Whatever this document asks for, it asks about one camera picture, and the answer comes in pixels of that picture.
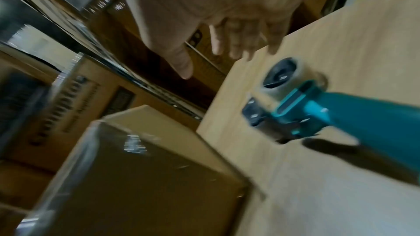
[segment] wooden surface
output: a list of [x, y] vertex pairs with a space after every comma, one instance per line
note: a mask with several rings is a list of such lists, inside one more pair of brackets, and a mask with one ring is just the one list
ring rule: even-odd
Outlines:
[[[418, 235], [420, 189], [309, 150], [270, 142], [240, 111], [280, 59], [302, 58], [338, 91], [420, 105], [420, 0], [364, 0], [240, 60], [197, 132], [258, 188], [237, 235]], [[321, 138], [355, 144], [333, 128]]]

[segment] plastic-wrapped box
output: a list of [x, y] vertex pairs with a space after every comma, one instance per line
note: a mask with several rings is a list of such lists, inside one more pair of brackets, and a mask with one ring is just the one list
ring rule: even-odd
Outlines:
[[149, 106], [93, 122], [20, 235], [227, 235], [249, 183]]

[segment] wooden table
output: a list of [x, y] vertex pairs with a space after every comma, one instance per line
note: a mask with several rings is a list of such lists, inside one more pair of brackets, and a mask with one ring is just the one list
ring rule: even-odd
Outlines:
[[[419, 235], [417, 186], [247, 125], [249, 92], [288, 56], [325, 73], [330, 91], [420, 105], [420, 0], [364, 0], [287, 36], [274, 56], [235, 63], [197, 132], [257, 187], [237, 235]], [[333, 128], [320, 137], [356, 143]]]

